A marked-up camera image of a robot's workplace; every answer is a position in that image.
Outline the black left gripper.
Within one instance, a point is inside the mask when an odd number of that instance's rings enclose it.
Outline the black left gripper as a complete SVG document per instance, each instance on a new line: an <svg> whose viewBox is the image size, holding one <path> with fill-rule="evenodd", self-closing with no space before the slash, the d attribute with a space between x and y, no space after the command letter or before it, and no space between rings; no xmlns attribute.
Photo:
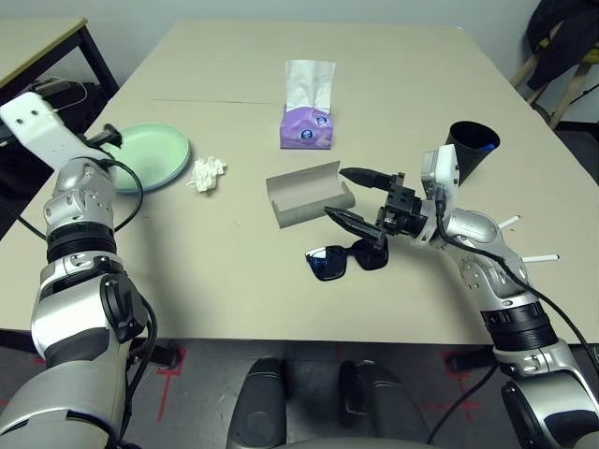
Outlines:
<svg viewBox="0 0 599 449"><path fill-rule="evenodd" d="M101 146L109 144L117 148L121 148L123 145L123 137L112 124L107 123L104 125L101 133L96 136L86 138L85 143L88 146Z"/></svg>

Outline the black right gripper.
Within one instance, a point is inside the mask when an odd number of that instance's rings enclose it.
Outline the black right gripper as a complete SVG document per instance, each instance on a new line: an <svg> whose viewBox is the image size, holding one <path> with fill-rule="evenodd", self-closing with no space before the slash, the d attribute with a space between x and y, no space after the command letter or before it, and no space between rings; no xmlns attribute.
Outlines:
<svg viewBox="0 0 599 449"><path fill-rule="evenodd" d="M387 243L386 232L412 238L421 233L427 222L427 217L421 213L422 200L414 189L403 186L403 173L388 175L368 168L346 167L339 174L357 185L386 191L387 199L377 214L378 227L349 210L325 207L324 212L334 223L368 240L374 247L383 247Z"/></svg>

